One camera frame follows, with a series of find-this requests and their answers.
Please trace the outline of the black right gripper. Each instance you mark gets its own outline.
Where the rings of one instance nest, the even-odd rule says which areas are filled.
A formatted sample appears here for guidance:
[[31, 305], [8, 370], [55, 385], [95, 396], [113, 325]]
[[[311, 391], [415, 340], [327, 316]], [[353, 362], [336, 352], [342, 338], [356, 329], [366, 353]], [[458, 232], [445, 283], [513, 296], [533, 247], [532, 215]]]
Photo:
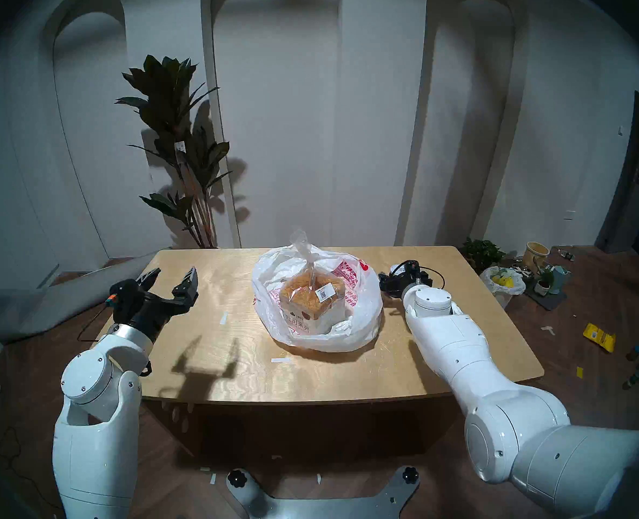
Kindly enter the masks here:
[[388, 296], [403, 296], [413, 287], [433, 287], [433, 279], [427, 270], [414, 259], [394, 264], [390, 274], [379, 273], [379, 287]]

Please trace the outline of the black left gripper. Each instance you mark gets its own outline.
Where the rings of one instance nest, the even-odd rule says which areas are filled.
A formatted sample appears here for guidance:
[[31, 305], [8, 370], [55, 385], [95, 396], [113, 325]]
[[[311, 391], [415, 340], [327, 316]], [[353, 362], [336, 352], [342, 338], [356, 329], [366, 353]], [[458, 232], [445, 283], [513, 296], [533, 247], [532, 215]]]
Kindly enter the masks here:
[[182, 308], [191, 309], [198, 297], [197, 269], [191, 268], [182, 281], [173, 288], [171, 299], [164, 299], [149, 290], [155, 284], [161, 268], [142, 273], [137, 280], [122, 280], [109, 290], [108, 305], [113, 308], [113, 320], [128, 325], [156, 341], [166, 323], [182, 314]]

